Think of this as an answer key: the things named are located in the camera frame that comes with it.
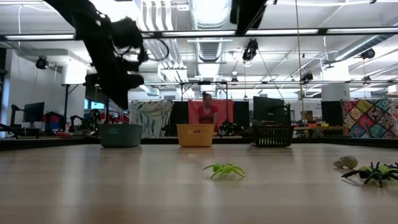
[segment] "black basket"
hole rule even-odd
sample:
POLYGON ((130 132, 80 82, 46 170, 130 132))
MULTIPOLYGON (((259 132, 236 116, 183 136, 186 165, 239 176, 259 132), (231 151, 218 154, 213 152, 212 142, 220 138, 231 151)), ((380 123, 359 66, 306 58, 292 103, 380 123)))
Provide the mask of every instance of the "black basket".
POLYGON ((252 128, 253 143, 257 147, 287 147, 292 144, 294 126, 289 123, 271 123, 252 128))

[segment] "ventilation pipe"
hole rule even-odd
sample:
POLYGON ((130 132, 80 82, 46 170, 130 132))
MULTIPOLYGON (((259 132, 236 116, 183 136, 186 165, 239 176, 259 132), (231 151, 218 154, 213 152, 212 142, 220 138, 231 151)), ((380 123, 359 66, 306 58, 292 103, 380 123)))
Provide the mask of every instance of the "ventilation pipe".
MULTIPOLYGON (((385 24, 385 26, 398 27, 398 16, 390 20, 387 24, 385 24)), ((335 54, 335 60, 342 61, 357 56, 360 53, 369 50, 370 48, 390 39, 393 36, 395 36, 395 34, 372 35, 370 37, 363 37, 356 42, 350 44, 346 48, 338 51, 335 54)))
MULTIPOLYGON (((192 25, 195 30, 225 29, 229 22, 229 0, 189 0, 192 25)), ((203 77, 215 78, 220 69, 217 62, 222 53, 222 43, 197 43, 198 72, 203 77)))

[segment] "woman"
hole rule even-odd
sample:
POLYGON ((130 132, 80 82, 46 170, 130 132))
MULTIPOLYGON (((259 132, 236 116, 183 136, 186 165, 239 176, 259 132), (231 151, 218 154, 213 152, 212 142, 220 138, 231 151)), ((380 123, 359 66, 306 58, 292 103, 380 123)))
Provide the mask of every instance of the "woman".
POLYGON ((218 127, 218 108, 213 106, 213 99, 210 94, 203 92, 203 106, 198 109, 198 121, 200 124, 214 124, 214 130, 217 132, 218 127))

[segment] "black robotic arm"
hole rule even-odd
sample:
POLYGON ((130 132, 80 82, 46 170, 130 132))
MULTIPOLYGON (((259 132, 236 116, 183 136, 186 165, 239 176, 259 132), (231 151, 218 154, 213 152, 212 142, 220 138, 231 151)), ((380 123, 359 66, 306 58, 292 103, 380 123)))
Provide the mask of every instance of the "black robotic arm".
POLYGON ((76 40, 85 43, 97 74, 86 76, 86 85, 99 85, 102 92, 122 109, 128 109, 127 92, 144 84, 138 72, 147 58, 143 39, 135 21, 130 18, 118 22, 98 12, 89 0, 44 0, 76 30, 76 40), (128 62, 117 49, 140 49, 138 62, 128 62))

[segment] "red shirt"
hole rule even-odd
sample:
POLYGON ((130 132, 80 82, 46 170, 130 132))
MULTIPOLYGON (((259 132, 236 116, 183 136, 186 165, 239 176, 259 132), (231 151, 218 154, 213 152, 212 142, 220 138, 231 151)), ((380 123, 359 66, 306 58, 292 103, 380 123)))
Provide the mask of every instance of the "red shirt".
POLYGON ((211 106, 210 111, 205 113, 205 107, 201 106, 198 109, 198 117, 200 124, 213 124, 214 114, 218 113, 218 108, 216 106, 211 106))

